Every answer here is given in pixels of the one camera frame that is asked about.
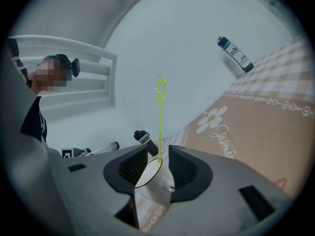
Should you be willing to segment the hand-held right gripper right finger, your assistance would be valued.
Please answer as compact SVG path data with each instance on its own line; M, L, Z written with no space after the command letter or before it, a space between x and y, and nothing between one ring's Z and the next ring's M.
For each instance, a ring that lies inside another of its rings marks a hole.
M168 168L175 187L171 194L171 203L194 200L211 184L213 171L201 155L201 151L186 147L174 145L168 147Z

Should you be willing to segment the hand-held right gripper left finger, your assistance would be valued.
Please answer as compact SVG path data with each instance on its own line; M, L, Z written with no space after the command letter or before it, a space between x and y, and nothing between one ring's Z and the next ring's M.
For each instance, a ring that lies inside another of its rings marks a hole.
M128 152L109 161L103 169L107 183L116 192L129 195L127 204L115 214L115 217L136 229L139 228L139 223L134 189L147 163L147 146L142 145L137 148L129 147Z

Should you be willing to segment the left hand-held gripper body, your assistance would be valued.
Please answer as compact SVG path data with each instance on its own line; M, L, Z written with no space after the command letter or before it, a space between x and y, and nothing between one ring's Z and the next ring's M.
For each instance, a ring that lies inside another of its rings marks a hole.
M62 158L73 158L73 157L80 157L80 156L89 156L89 155L95 155L95 154L102 154L111 152L114 150L118 150L120 148L120 145L118 142L112 142L109 144L106 144L96 150L91 150L90 148L62 148L61 156Z

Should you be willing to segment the yellow-green plastic stick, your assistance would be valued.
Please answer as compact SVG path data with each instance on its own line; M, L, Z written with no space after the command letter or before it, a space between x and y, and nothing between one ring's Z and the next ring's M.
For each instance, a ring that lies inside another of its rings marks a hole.
M165 86L167 80L158 76L157 86L155 87L158 102L158 168L162 165L162 108L165 100Z

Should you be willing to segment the small black bottle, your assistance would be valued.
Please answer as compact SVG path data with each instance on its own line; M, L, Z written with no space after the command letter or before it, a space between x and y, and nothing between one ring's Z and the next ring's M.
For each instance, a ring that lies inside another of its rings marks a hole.
M137 140L140 144L147 145L148 153L151 156L158 155L158 147L151 140L149 133L147 133L145 130L142 131L136 130L133 136L135 140Z

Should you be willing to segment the person's black shirt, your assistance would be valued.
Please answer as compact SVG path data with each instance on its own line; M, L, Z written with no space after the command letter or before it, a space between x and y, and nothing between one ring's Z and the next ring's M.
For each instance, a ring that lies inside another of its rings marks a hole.
M32 81L28 78L27 69L19 58L19 48L15 38L8 38L6 41L10 53L12 55L13 63L16 65L18 72L20 73L23 81L29 89L32 87ZM26 115L20 132L37 138L40 142L45 141L47 137L47 123L43 115L41 114L39 103L41 96L37 96L36 100L32 104L28 114Z

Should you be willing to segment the checked beige floral tablecloth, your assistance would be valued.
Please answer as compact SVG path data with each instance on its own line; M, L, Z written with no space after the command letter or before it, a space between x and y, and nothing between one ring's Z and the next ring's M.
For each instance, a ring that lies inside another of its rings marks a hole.
M167 166L136 191L140 233L148 236L262 236L300 194L315 161L315 52L299 36L258 59L192 122L162 140L206 161L209 187L178 193Z

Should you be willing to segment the tall dark labelled bottle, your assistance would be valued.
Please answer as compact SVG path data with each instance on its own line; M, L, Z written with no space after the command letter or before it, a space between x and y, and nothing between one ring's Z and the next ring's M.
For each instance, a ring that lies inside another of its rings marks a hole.
M231 41L224 36L219 36L217 45L222 48L245 72L248 73L253 69L253 63L248 57Z

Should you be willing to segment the white barred window frame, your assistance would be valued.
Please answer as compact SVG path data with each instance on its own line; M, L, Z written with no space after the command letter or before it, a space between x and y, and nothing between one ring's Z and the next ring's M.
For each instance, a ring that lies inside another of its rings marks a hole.
M20 59L33 69L48 54L79 59L80 74L65 87L41 94L40 109L47 120L87 114L115 106L117 55L84 42L54 36L16 35Z

